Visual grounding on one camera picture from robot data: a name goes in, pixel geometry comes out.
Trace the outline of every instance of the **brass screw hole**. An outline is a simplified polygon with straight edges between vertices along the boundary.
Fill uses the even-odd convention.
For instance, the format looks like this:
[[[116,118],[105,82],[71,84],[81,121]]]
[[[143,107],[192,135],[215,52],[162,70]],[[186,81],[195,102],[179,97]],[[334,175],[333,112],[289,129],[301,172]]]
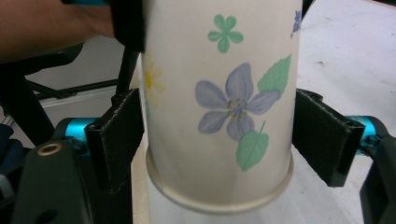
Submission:
[[[49,144],[46,146],[41,147],[38,151],[37,154],[39,156],[50,156],[52,154],[57,153],[59,150],[61,150],[62,146],[57,143]]]

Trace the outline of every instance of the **table surface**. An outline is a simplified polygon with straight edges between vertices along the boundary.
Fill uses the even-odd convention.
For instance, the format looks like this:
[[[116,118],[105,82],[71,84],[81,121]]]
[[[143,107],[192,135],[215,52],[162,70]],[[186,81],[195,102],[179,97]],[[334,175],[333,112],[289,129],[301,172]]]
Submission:
[[[301,29],[297,87],[343,115],[370,115],[396,136],[396,8],[370,0],[316,0]],[[133,162],[134,223],[363,223],[359,191],[372,164],[356,156],[343,188],[328,188],[295,148],[286,191],[263,208],[212,216],[184,209],[153,187],[144,136]]]

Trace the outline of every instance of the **purple flower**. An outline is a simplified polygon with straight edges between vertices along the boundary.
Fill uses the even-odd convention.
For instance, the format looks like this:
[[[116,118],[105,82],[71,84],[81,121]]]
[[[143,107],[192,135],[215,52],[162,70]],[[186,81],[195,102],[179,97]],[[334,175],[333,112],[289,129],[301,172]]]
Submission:
[[[227,118],[227,133],[239,141],[254,130],[254,121],[249,113],[260,115],[268,111],[280,97],[279,91],[262,91],[253,95],[250,64],[243,63],[231,72],[225,83],[226,95],[214,83],[202,80],[195,87],[195,98],[203,107],[212,109],[202,117],[200,133],[216,133]]]
[[[291,32],[290,37],[293,37],[294,33],[297,33],[301,29],[301,21],[302,21],[302,11],[296,11],[295,17],[294,17],[294,25],[293,25],[293,31]]]

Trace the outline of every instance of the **human arm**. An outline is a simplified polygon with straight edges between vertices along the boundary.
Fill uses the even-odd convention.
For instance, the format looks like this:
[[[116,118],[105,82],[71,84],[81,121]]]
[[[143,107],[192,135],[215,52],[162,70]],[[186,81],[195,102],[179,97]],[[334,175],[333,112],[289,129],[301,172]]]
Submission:
[[[76,7],[61,0],[0,0],[0,63],[114,37],[109,7]]]

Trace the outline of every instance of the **paper cup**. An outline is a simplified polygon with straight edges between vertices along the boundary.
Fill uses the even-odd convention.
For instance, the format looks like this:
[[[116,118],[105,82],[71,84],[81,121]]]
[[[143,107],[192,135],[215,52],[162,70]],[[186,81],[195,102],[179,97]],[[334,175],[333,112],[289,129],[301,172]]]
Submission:
[[[152,182],[199,212],[271,202],[292,174],[301,1],[145,4]]]

